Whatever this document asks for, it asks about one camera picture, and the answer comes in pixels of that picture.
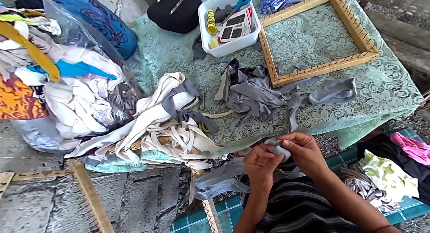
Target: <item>white plastic container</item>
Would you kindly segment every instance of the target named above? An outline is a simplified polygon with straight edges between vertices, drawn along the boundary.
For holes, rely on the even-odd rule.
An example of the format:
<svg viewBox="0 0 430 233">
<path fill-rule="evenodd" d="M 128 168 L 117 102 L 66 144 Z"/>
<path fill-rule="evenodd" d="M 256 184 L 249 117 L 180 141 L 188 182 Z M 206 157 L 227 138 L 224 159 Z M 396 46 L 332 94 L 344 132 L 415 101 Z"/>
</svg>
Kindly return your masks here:
<svg viewBox="0 0 430 233">
<path fill-rule="evenodd" d="M 216 10 L 217 7 L 223 9 L 226 5 L 236 5 L 238 0 L 207 0 L 199 6 L 199 23 L 200 23 L 200 34 L 202 35 L 202 46 L 206 53 L 212 54 L 214 57 L 220 58 L 224 55 L 236 52 L 237 50 L 246 48 L 254 44 L 258 39 L 258 34 L 261 30 L 261 24 L 257 17 L 255 7 L 252 9 L 252 21 L 251 27 L 254 32 L 239 38 L 236 41 L 221 44 L 216 48 L 209 48 L 209 40 L 211 35 L 206 29 L 205 17 L 209 9 Z"/>
</svg>

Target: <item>person's left hand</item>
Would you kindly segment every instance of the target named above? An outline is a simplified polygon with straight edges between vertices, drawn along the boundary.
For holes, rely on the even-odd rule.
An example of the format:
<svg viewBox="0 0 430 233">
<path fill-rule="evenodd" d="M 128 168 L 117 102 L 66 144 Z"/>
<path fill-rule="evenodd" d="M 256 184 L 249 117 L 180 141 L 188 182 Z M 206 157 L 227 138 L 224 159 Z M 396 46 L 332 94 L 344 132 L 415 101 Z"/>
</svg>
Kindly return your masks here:
<svg viewBox="0 0 430 233">
<path fill-rule="evenodd" d="M 243 159 L 246 173 L 251 183 L 251 192 L 268 194 L 273 186 L 273 171 L 284 158 L 268 151 L 267 144 L 255 146 Z"/>
</svg>

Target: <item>lace tablecloth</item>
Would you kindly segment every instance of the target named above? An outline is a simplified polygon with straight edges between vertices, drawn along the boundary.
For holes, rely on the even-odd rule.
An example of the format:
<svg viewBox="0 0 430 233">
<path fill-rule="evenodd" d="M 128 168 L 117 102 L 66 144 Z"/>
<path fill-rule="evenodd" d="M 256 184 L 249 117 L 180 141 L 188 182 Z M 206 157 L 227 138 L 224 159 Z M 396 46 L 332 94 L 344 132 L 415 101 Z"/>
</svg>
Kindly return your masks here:
<svg viewBox="0 0 430 233">
<path fill-rule="evenodd" d="M 253 0 L 259 16 L 259 1 Z M 298 131 L 309 134 L 329 132 L 339 139 L 339 147 L 346 148 L 357 142 L 384 122 L 411 114 L 423 101 L 421 94 L 412 82 L 408 72 L 381 38 L 369 18 L 356 0 L 347 4 L 375 41 L 381 53 L 370 63 L 353 66 L 320 76 L 320 80 L 301 89 L 299 92 L 313 91 L 326 79 L 355 78 L 357 99 L 345 104 L 317 104 L 301 106 L 296 112 Z M 293 17 L 264 28 L 275 64 L 284 65 L 303 61 L 309 66 L 323 64 L 359 53 L 330 4 L 326 3 Z M 191 46 L 200 33 L 199 27 L 188 34 L 178 34 L 160 29 L 148 19 L 147 15 L 136 20 L 136 33 L 139 37 L 140 67 L 133 69 L 139 85 L 147 94 L 152 94 L 158 79 L 164 73 L 180 71 L 204 92 L 205 111 L 223 113 L 229 110 L 223 104 L 214 103 L 213 95 L 221 84 L 221 75 L 226 64 L 216 62 L 237 58 L 241 67 L 265 65 L 263 54 L 251 46 L 222 58 L 207 55 L 204 60 L 193 60 Z M 293 98 L 293 91 L 287 94 Z M 225 146 L 219 154 L 243 149 L 263 137 L 286 130 L 285 108 L 267 122 L 259 119 L 246 121 L 230 131 L 231 121 L 239 114 L 214 119 L 219 127 L 212 140 Z M 143 165 L 129 164 L 114 155 L 95 169 L 98 171 L 134 171 L 144 169 Z M 143 157 L 160 158 L 152 153 Z"/>
</svg>

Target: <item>pink fabric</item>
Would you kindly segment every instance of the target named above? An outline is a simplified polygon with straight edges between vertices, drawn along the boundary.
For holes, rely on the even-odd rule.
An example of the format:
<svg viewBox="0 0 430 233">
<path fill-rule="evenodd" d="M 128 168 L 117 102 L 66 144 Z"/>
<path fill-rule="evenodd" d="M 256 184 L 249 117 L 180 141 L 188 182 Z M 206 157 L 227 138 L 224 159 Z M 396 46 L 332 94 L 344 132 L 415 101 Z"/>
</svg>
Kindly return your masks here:
<svg viewBox="0 0 430 233">
<path fill-rule="evenodd" d="M 411 159 L 430 167 L 430 145 L 407 138 L 399 132 L 391 134 L 390 140 L 397 146 L 400 146 Z"/>
</svg>

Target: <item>striped shirt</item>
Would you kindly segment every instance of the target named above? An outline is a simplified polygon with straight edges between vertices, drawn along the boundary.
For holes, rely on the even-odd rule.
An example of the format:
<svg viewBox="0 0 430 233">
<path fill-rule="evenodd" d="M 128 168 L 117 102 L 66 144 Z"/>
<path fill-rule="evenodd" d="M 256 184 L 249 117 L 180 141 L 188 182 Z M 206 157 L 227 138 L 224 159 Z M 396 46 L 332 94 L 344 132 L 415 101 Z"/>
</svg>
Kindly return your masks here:
<svg viewBox="0 0 430 233">
<path fill-rule="evenodd" d="M 249 194 L 242 194 L 245 207 Z M 266 215 L 257 233 L 365 232 L 343 219 L 308 177 L 276 182 L 269 195 Z"/>
</svg>

